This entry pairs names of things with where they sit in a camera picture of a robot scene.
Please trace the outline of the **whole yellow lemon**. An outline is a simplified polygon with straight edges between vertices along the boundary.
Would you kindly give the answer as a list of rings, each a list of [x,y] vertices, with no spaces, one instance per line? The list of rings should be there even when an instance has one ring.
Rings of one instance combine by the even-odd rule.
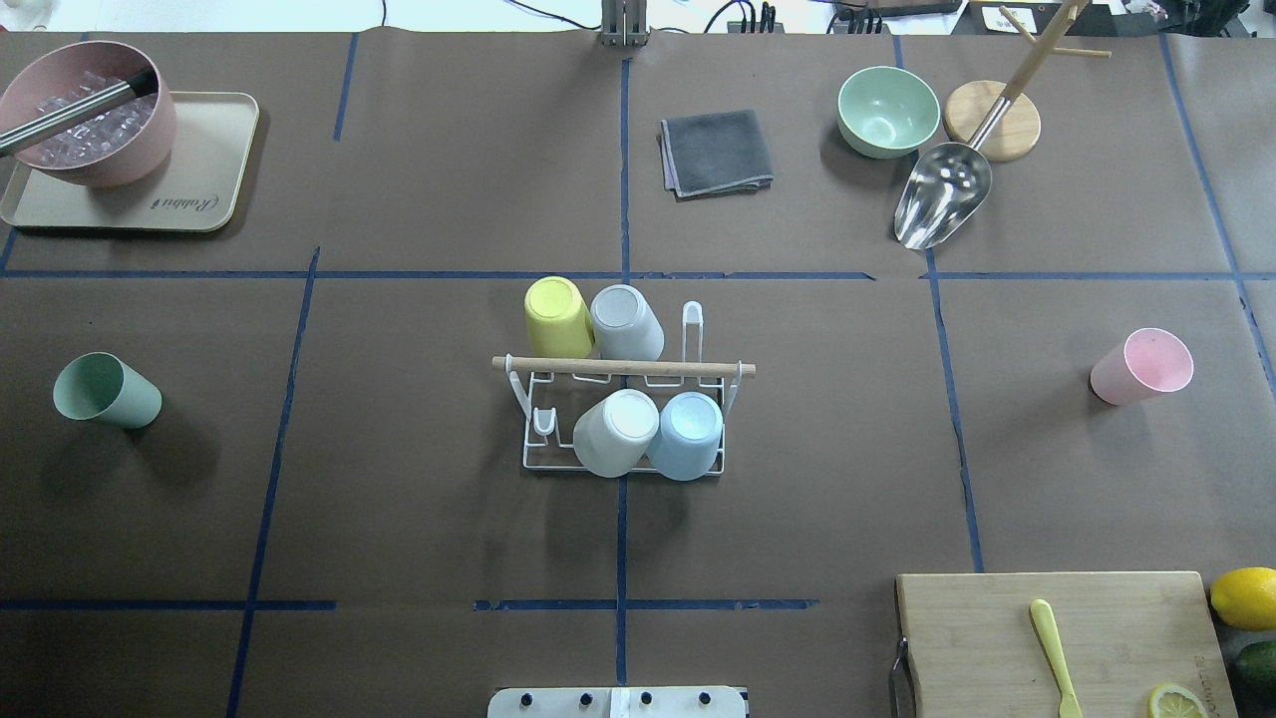
[[[1208,604],[1228,626],[1245,631],[1275,627],[1275,568],[1231,569],[1208,585]]]

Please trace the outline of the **light blue cup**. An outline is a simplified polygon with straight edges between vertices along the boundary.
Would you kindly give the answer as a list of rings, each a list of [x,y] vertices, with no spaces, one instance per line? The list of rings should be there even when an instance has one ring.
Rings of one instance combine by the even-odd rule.
[[[715,467],[722,432],[722,413],[715,400],[698,392],[684,392],[661,409],[647,457],[669,480],[698,480]]]

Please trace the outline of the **wooden mug tree stand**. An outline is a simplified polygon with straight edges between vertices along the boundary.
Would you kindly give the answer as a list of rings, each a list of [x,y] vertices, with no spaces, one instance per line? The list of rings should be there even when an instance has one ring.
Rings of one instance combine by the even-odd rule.
[[[1108,57],[1111,51],[1058,47],[1059,40],[1079,18],[1088,1],[1065,1],[1040,34],[1034,34],[1005,5],[997,10],[1008,27],[1016,28],[1034,48],[1012,82],[968,82],[946,99],[942,119],[952,142],[966,143],[993,163],[1025,158],[1037,145],[1041,117],[1026,87],[1042,68],[1048,55]]]

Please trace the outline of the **yellow plastic knife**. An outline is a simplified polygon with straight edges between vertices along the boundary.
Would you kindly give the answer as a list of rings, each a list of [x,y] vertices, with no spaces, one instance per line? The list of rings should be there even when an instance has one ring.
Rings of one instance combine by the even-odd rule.
[[[1054,680],[1057,680],[1059,690],[1058,717],[1085,717],[1079,705],[1079,695],[1073,686],[1071,668],[1067,664],[1065,648],[1063,648],[1062,633],[1059,633],[1053,606],[1049,604],[1048,599],[1035,598],[1028,610],[1041,649],[1048,657],[1048,664]]]

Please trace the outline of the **green cup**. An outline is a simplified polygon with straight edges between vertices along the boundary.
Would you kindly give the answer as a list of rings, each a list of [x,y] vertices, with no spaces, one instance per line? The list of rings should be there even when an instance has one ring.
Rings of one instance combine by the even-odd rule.
[[[56,377],[54,406],[68,420],[87,420],[116,429],[149,426],[162,409],[162,394],[119,356],[78,356]]]

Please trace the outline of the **mint green bowl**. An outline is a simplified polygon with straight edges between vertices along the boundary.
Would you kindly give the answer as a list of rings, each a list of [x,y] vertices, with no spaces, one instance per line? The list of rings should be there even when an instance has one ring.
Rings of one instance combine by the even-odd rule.
[[[894,159],[929,142],[942,119],[939,99],[916,74],[864,68],[841,85],[837,128],[843,142],[872,159]]]

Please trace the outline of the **lemon slice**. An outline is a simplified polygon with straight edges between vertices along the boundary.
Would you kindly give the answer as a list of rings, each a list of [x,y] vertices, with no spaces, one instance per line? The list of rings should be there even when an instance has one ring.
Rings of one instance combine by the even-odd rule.
[[[1207,718],[1208,709],[1191,690],[1179,684],[1154,686],[1147,699],[1148,718]]]

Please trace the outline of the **grey folded cloth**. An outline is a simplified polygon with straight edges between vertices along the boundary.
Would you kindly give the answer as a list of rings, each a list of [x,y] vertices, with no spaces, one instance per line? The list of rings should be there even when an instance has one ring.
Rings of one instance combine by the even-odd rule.
[[[662,119],[664,186],[679,199],[769,186],[775,170],[753,110]]]

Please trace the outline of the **white cup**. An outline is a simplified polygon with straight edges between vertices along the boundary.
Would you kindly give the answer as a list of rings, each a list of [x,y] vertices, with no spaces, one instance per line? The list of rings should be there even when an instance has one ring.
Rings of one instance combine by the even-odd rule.
[[[657,429],[655,400],[633,388],[623,388],[577,420],[573,450],[590,473],[618,478],[637,467]]]

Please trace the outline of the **pink cup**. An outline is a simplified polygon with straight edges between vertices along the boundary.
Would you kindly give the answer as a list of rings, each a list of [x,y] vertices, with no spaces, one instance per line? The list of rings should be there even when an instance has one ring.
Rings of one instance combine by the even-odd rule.
[[[1088,383],[1100,400],[1129,406],[1175,394],[1192,383],[1194,358],[1179,337],[1162,328],[1131,332],[1091,369]]]

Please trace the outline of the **beige serving tray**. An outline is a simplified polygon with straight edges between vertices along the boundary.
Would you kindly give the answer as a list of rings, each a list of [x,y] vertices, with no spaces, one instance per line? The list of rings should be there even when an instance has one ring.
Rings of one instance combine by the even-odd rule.
[[[174,92],[171,156],[144,179],[91,189],[14,170],[3,219],[23,230],[209,232],[234,217],[260,115],[237,92]]]

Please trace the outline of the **green avocado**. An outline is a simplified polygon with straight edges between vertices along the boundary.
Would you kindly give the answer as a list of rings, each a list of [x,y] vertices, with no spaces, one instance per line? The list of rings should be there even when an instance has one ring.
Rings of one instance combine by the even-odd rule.
[[[1247,695],[1265,705],[1275,703],[1275,640],[1250,641],[1235,656],[1233,673]]]

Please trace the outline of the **grey cup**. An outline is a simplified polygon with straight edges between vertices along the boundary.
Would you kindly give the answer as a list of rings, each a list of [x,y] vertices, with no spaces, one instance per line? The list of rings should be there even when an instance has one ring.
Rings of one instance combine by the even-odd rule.
[[[600,358],[656,362],[664,351],[664,330],[639,289],[614,283],[595,296],[590,314]]]

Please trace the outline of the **yellow cup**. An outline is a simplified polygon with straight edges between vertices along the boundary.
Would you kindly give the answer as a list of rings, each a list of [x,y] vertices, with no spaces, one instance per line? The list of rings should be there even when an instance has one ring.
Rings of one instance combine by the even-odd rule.
[[[541,358],[588,358],[595,347],[591,314],[578,287],[546,275],[524,291],[530,353]]]

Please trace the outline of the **pink bowl with ice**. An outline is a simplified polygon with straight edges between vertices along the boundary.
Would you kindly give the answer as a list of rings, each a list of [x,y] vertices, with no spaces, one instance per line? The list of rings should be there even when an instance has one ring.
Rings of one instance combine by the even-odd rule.
[[[89,187],[145,177],[171,154],[176,102],[151,56],[115,41],[60,47],[3,94],[3,156]]]

